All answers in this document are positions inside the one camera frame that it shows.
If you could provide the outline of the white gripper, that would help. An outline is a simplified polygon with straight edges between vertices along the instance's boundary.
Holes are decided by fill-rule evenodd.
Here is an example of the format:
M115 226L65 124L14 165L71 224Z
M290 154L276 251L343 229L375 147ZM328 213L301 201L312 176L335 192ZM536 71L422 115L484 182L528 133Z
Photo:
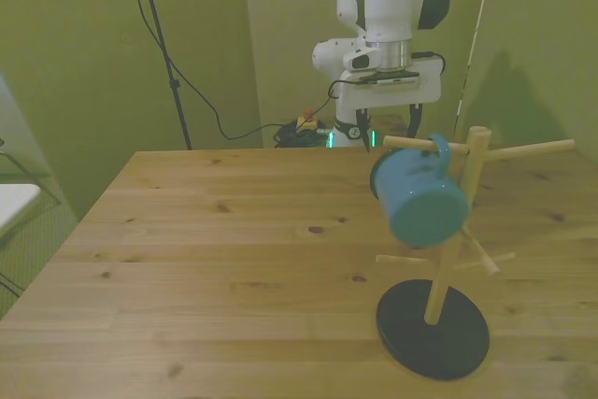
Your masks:
M367 152L370 151L368 108L409 106L407 136L416 137L420 129L423 104L441 97L442 59L437 55L417 58L405 70L394 72L345 71L338 86L340 108L356 110L356 122Z

